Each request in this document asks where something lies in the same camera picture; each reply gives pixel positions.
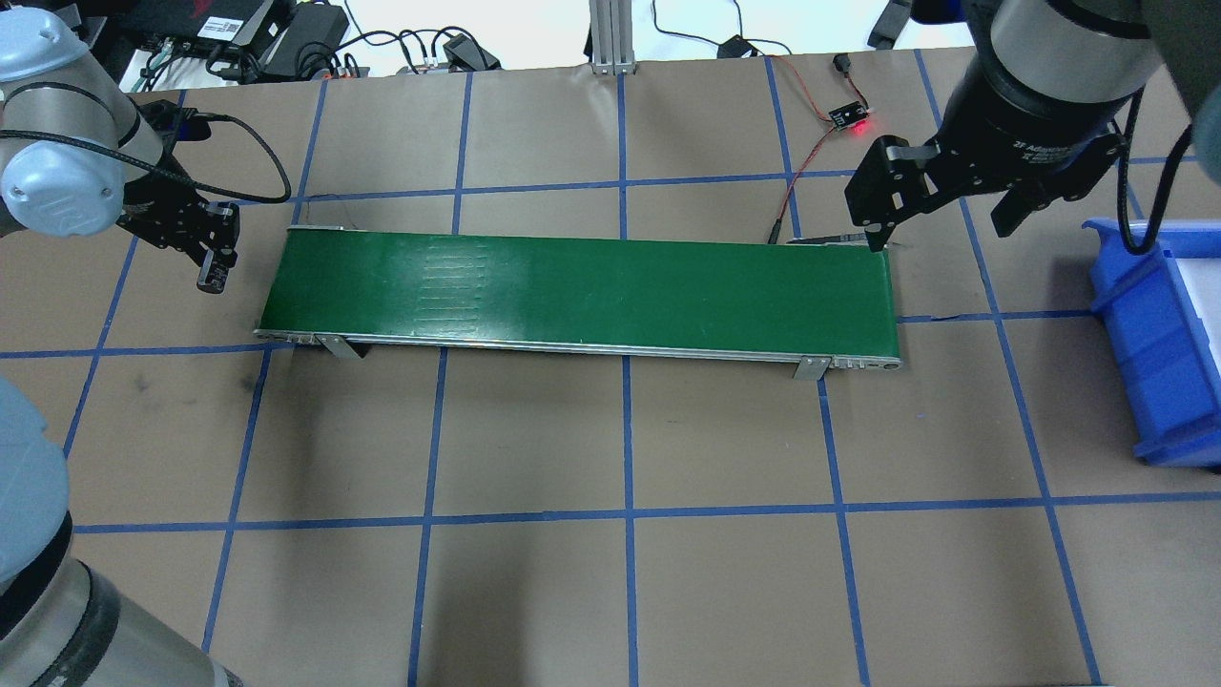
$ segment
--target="white sticker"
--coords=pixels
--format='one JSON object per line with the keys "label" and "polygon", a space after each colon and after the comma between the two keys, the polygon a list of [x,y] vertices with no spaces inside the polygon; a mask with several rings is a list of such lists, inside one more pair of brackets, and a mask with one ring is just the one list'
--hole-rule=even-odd
{"label": "white sticker", "polygon": [[242,20],[226,20],[225,17],[208,17],[204,28],[199,29],[199,38],[212,38],[216,40],[232,40],[237,32],[242,31]]}

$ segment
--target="conveyor belt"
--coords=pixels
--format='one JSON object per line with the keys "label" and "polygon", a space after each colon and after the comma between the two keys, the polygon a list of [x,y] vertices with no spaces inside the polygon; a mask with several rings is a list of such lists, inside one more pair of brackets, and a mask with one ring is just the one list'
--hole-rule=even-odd
{"label": "conveyor belt", "polygon": [[900,365],[886,255],[291,227],[255,333],[324,343]]}

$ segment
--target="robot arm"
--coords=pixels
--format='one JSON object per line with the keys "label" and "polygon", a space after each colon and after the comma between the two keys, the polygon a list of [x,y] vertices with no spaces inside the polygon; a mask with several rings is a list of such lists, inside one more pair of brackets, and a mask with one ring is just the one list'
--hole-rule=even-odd
{"label": "robot arm", "polygon": [[1055,199],[1085,196],[1127,144],[1109,122],[1162,55],[1194,115],[1201,161],[1221,181],[1221,52],[1215,34],[1201,29],[1221,26],[1221,4],[963,5],[977,55],[940,128],[918,146],[879,137],[845,189],[852,221],[866,228],[871,248],[880,250],[904,220],[963,195],[1005,193],[991,212],[1002,237]]}
{"label": "robot arm", "polygon": [[118,223],[158,248],[186,253],[200,266],[201,290],[225,288],[237,261],[236,204],[209,203],[165,173],[98,153],[13,137],[70,137],[184,178],[172,144],[193,111],[167,101],[138,109],[59,17],[32,7],[0,11],[0,236],[21,226],[90,234]]}

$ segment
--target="blue plastic bin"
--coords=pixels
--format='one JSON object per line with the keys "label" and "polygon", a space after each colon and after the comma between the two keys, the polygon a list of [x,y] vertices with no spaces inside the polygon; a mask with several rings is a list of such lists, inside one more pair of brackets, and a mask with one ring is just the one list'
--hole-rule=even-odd
{"label": "blue plastic bin", "polygon": [[[1106,322],[1123,375],[1142,439],[1136,455],[1154,466],[1221,466],[1221,375],[1197,311],[1221,315],[1221,301],[1193,303],[1179,262],[1221,257],[1221,220],[1164,222],[1158,244],[1139,256],[1123,248],[1115,220],[1085,227],[1103,239],[1090,308]],[[1143,231],[1133,225],[1138,237]]]}

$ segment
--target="white floor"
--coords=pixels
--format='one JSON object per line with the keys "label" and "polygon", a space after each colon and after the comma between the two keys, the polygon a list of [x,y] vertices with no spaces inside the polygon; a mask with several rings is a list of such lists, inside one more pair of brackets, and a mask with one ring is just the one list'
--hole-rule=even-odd
{"label": "white floor", "polygon": [[[794,52],[847,52],[868,50],[866,39],[886,0],[739,0],[747,38],[788,44]],[[582,0],[471,0],[466,2],[403,2],[349,0],[355,23],[364,31],[442,28],[470,31],[505,68],[529,70],[578,65],[590,26]],[[637,60],[700,60],[716,57],[716,48],[697,40],[663,35],[653,28],[650,2],[632,4],[632,37]],[[658,23],[668,31],[703,35],[720,41],[737,33],[737,15],[730,0],[657,0]],[[354,26],[348,39],[358,35]],[[966,24],[907,24],[896,48],[947,48],[971,45]],[[364,43],[347,51],[372,76],[396,73],[404,66],[394,45],[375,48]],[[148,54],[137,54],[122,81],[131,90]],[[170,70],[160,87],[198,88],[220,85],[203,72],[198,60]]]}

